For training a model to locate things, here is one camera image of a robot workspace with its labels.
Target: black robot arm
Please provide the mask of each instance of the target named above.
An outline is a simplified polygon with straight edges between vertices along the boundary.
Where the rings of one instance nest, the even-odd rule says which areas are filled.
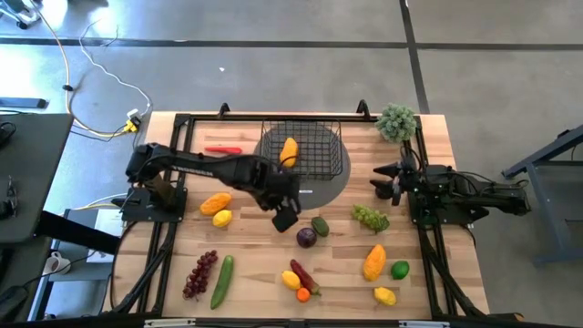
[[[302,211],[298,200],[300,177],[281,170],[281,167],[261,156],[214,158],[159,144],[147,144],[136,148],[126,175],[130,183],[142,184],[156,195],[159,205],[172,206],[173,190],[159,176],[161,171],[167,169],[219,179],[229,187],[249,192],[262,210],[276,210],[280,217],[285,216],[286,219]],[[276,224],[276,228],[285,231],[288,227]]]
[[[467,224],[488,215],[487,208],[504,213],[524,215],[530,211],[524,184],[502,184],[489,179],[478,180],[475,173],[457,172],[444,165],[427,165],[417,169],[411,157],[374,169],[374,172],[393,178],[373,179],[377,197],[392,199],[398,205],[401,194],[413,193],[412,201],[420,213],[415,220],[436,220],[440,212],[448,213],[450,223]]]

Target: table leg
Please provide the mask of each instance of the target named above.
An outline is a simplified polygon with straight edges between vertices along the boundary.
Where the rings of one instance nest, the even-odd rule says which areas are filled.
[[[119,237],[86,227],[44,210],[40,215],[35,233],[108,254],[115,254],[119,244]]]

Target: black wire basket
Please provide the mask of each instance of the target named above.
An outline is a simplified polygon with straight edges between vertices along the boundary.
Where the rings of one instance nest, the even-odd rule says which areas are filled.
[[[298,143],[298,158],[291,172],[304,179],[331,180],[343,171],[340,121],[263,120],[260,154],[281,163],[287,138]]]

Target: red chili pepper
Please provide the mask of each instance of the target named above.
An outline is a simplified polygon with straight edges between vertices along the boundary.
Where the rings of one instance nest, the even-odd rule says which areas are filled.
[[[290,266],[293,273],[297,274],[298,277],[300,277],[300,282],[302,283],[302,286],[306,288],[308,291],[310,291],[310,294],[322,296],[320,294],[320,285],[317,284],[312,279],[310,274],[308,274],[308,272],[306,272],[296,260],[291,260]]]

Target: lemon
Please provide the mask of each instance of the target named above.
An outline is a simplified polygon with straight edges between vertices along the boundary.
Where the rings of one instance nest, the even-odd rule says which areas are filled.
[[[225,227],[233,218],[233,213],[230,210],[221,210],[214,217],[212,217],[212,225],[215,227]]]

